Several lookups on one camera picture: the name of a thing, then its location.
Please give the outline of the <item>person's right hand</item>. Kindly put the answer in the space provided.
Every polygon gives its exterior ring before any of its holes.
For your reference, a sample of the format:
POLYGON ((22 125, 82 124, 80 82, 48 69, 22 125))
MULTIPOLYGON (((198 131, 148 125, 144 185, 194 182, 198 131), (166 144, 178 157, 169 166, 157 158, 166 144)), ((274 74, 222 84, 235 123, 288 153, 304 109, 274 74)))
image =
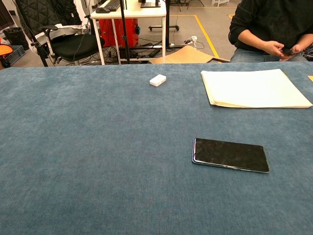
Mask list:
POLYGON ((283 56, 284 44, 277 41, 264 41, 262 50, 269 55, 283 56))

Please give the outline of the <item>person's left hand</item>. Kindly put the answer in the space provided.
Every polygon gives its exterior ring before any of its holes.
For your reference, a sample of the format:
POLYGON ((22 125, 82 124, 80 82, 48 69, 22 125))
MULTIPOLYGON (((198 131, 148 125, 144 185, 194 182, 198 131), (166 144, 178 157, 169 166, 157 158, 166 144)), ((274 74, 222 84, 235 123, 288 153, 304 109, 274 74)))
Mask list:
POLYGON ((283 48, 283 56, 281 56, 280 61, 289 61, 289 62, 303 62, 306 59, 302 56, 302 51, 300 45, 296 44, 292 48, 283 48))

